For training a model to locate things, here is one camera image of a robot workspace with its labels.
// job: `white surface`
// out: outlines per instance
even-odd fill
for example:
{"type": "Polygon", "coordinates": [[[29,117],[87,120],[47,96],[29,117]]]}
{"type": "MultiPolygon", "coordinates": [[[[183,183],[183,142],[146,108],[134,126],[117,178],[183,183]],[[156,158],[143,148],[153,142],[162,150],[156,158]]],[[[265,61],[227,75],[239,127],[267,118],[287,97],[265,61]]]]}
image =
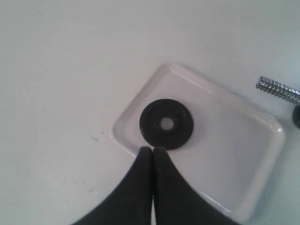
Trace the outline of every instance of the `white surface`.
{"type": "Polygon", "coordinates": [[[69,224],[101,202],[133,161],[109,130],[168,61],[284,125],[285,148],[249,224],[299,224],[293,106],[255,89],[260,75],[300,88],[299,8],[298,0],[0,0],[1,224],[69,224]]]}
{"type": "Polygon", "coordinates": [[[148,104],[163,98],[181,102],[194,119],[189,141],[169,151],[180,173],[220,212],[248,221],[285,142],[282,126],[240,97],[170,64],[150,78],[118,118],[112,130],[116,142],[134,155],[149,145],[139,119],[148,104]]]}

